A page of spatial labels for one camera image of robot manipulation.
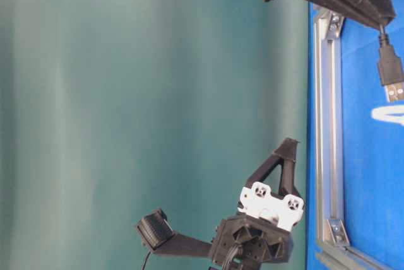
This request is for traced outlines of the black and white lower gripper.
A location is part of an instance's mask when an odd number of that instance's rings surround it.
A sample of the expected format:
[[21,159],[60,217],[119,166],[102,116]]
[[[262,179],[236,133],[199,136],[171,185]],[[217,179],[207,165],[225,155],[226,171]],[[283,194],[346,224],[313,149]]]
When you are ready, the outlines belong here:
[[[223,269],[260,269],[289,261],[292,228],[302,219],[304,200],[294,186],[298,141],[285,138],[247,179],[238,213],[223,219],[208,257]],[[263,181],[280,165],[278,194]]]

